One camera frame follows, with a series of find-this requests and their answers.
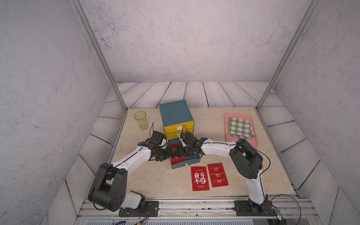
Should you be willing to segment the yellow drawer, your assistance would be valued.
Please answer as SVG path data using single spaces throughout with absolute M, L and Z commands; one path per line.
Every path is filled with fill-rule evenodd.
M 168 140 L 178 139 L 182 133 L 186 133 L 186 132 L 190 132 L 191 134 L 193 134 L 194 129 L 193 128 L 188 128 L 188 129 L 168 133 L 168 134 L 166 134 L 166 136 L 167 136 Z
M 178 124 L 166 125 L 164 127 L 164 131 L 166 134 L 170 134 L 174 132 L 185 133 L 186 131 L 193 134 L 194 125 L 195 125 L 194 121 L 187 121 Z

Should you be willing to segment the red postcard MUST text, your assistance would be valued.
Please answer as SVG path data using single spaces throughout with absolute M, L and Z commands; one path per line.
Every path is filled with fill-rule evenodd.
M 174 144 L 174 145 L 170 146 L 174 155 L 175 155 L 176 147 L 178 147 L 178 146 L 182 146 L 182 144 L 179 143 L 179 144 Z M 186 161 L 186 157 L 176 157 L 176 156 L 174 156 L 173 158 L 171 158 L 171 165 L 175 165 L 175 164 L 181 163 L 183 161 Z

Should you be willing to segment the teal bottom drawer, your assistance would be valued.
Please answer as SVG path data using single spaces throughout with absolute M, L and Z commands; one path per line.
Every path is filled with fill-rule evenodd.
M 179 144 L 179 143 L 181 143 L 180 139 L 172 139 L 172 140 L 168 141 L 167 145 L 171 146 L 171 145 Z M 172 167 L 172 169 L 177 169 L 177 168 L 180 168 L 180 167 L 187 167 L 189 165 L 199 163 L 200 158 L 201 157 L 200 157 L 199 154 L 194 155 L 194 156 L 186 156 L 186 161 L 183 161 L 183 162 L 175 164 L 175 165 L 171 165 L 171 167 Z

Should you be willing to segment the red postcard white characters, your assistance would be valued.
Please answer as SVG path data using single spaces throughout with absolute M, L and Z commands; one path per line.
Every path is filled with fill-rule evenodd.
M 193 191 L 210 190 L 207 168 L 205 166 L 192 166 L 191 179 Z

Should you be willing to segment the red postcards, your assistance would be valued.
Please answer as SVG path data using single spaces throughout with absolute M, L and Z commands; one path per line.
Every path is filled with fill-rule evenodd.
M 211 185 L 213 188 L 229 185 L 222 163 L 208 164 L 207 167 L 209 170 Z

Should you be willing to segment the yellow top drawer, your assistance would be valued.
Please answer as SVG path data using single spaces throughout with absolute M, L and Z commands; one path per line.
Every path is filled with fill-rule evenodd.
M 194 121 L 187 121 L 178 124 L 166 125 L 164 127 L 164 131 L 166 134 L 170 134 L 174 132 L 185 133 L 186 131 L 193 134 L 194 125 L 195 125 Z

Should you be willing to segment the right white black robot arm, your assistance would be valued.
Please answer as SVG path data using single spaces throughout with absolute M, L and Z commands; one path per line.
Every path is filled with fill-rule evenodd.
M 259 206 L 268 201 L 262 183 L 263 157 L 245 139 L 221 142 L 204 137 L 197 139 L 190 132 L 186 132 L 180 135 L 179 140 L 181 146 L 175 148 L 176 157 L 201 154 L 230 158 L 239 174 L 247 180 L 249 201 Z

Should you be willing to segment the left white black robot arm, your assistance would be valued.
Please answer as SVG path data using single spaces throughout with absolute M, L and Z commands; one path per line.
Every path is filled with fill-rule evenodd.
M 135 150 L 114 164 L 103 163 L 97 170 L 88 194 L 88 200 L 102 210 L 117 211 L 120 208 L 143 212 L 145 196 L 127 191 L 128 177 L 143 163 L 155 158 L 164 161 L 173 156 L 167 146 L 167 136 L 154 131 L 150 138 L 139 142 Z

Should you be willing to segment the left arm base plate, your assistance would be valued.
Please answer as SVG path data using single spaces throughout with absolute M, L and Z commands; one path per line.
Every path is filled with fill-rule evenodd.
M 136 209 L 120 208 L 119 217 L 157 217 L 159 201 L 141 201 Z

